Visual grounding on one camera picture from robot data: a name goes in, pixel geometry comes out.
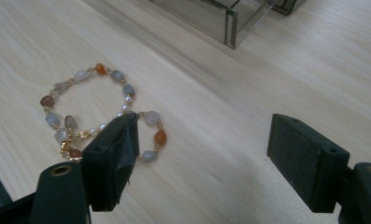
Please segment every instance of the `transparent container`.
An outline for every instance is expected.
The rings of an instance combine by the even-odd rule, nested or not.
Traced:
[[[277,0],[150,0],[235,49]]]

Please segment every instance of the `beaded bracelet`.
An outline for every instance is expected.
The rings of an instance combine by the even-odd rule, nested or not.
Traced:
[[[90,67],[86,70],[78,71],[74,77],[69,78],[64,82],[59,82],[54,84],[53,89],[49,92],[48,95],[44,96],[40,100],[40,104],[43,106],[46,113],[45,120],[50,127],[56,130],[54,137],[61,146],[60,153],[64,158],[69,159],[70,161],[81,161],[82,152],[79,149],[73,148],[73,145],[79,140],[85,140],[90,137],[97,136],[107,125],[102,123],[98,128],[91,128],[89,131],[81,130],[78,133],[75,133],[78,125],[74,117],[67,115],[64,118],[64,127],[60,126],[59,116],[56,113],[53,113],[53,106],[55,100],[58,96],[65,92],[72,85],[79,83],[81,80],[87,79],[89,76],[94,74],[103,76],[110,74],[114,82],[118,82],[122,85],[122,91],[125,94],[124,104],[121,107],[121,112],[117,114],[117,117],[126,114],[130,111],[131,105],[133,103],[136,92],[134,88],[126,82],[124,75],[119,70],[111,71],[110,68],[105,67],[103,64],[98,63],[95,67]],[[167,136],[164,130],[164,125],[160,120],[160,116],[155,111],[149,112],[140,112],[138,114],[148,126],[156,126],[158,132],[154,135],[154,150],[144,151],[142,156],[138,156],[139,161],[153,161],[157,157],[157,152],[164,146]]]

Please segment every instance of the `gray bead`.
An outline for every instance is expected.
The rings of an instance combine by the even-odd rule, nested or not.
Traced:
[[[57,142],[61,144],[63,141],[66,141],[69,139],[69,131],[66,128],[62,128],[54,135]]]
[[[113,70],[111,73],[111,77],[114,81],[118,81],[118,82],[124,80],[123,73],[118,70]]]
[[[83,79],[86,79],[89,77],[89,74],[86,70],[80,70],[74,75],[74,81],[79,82]]]
[[[154,151],[145,151],[144,153],[142,153],[142,161],[154,161],[156,157],[157,154]]]
[[[60,120],[54,113],[49,113],[45,117],[46,122],[49,124],[49,126],[52,126],[53,124],[60,125]]]
[[[70,115],[65,116],[64,125],[65,125],[65,128],[72,128],[72,129],[75,129],[78,126],[77,121],[74,119],[74,117]]]
[[[145,123],[148,125],[148,126],[152,126],[152,125],[156,125],[158,124],[159,120],[160,120],[160,116],[158,113],[156,113],[155,111],[148,111],[147,113],[145,113],[144,115],[144,120],[145,120]]]
[[[69,84],[66,83],[66,82],[59,82],[59,83],[54,84],[54,88],[56,88],[56,90],[59,94],[66,91],[66,89],[68,89],[68,87],[69,87]]]
[[[136,92],[135,89],[133,89],[132,85],[126,84],[123,86],[123,93],[126,95],[134,95]]]

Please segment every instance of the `wood grain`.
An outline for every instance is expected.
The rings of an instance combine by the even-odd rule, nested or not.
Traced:
[[[105,2],[121,8],[0,0],[0,178],[14,200],[63,161],[39,100],[104,63],[136,88],[134,111],[161,114],[168,142],[94,223],[337,223],[339,207],[308,210],[266,157],[267,140],[272,114],[286,114],[349,151],[350,167],[371,162],[371,1],[271,12],[236,50],[149,1]],[[57,111],[88,129],[122,100],[120,87],[94,77],[63,94]],[[152,130],[139,126],[148,150]]]

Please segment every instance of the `gemstone bead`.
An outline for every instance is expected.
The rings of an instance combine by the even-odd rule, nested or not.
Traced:
[[[136,93],[135,89],[130,84],[124,85],[122,90],[126,95],[134,95]]]
[[[144,153],[142,153],[142,161],[154,161],[156,157],[157,154],[154,151],[145,151]]]
[[[68,128],[68,129],[69,128],[75,129],[78,127],[77,121],[74,119],[74,117],[70,115],[65,116],[64,125],[65,125],[65,128]]]
[[[57,92],[56,89],[54,89],[54,90],[51,90],[51,91],[49,92],[49,95],[51,95],[51,96],[57,96],[57,95],[58,95],[58,92]]]
[[[59,118],[57,117],[57,115],[54,114],[54,113],[49,113],[49,114],[45,117],[45,120],[46,120],[46,122],[49,124],[49,126],[53,126],[54,124],[56,124],[56,125],[60,125],[60,120],[59,120]]]
[[[107,72],[106,72],[106,68],[104,67],[103,64],[101,63],[98,63],[96,66],[95,66],[95,71],[97,72],[98,75],[105,75]]]
[[[69,131],[66,128],[61,128],[57,133],[54,135],[58,143],[62,143],[69,139]]]
[[[50,96],[50,95],[44,96],[44,97],[40,100],[40,104],[41,104],[42,106],[48,106],[48,107],[53,106],[53,105],[54,105],[53,97]]]
[[[69,151],[69,157],[70,158],[81,158],[82,152],[78,149],[72,149]]]
[[[159,144],[160,146],[164,146],[165,142],[167,141],[167,135],[165,134],[164,130],[159,130],[155,136],[153,136],[153,140],[155,143]]]
[[[59,83],[54,84],[54,88],[57,90],[59,94],[66,91],[68,87],[69,87],[69,84],[66,82],[59,82]]]
[[[147,125],[152,126],[156,125],[159,122],[160,116],[155,111],[148,111],[144,115],[144,120]]]
[[[124,80],[124,74],[118,70],[113,70],[111,73],[111,78],[114,81],[121,82],[122,80]]]
[[[80,70],[74,75],[74,81],[79,82],[89,77],[89,73],[86,70]]]

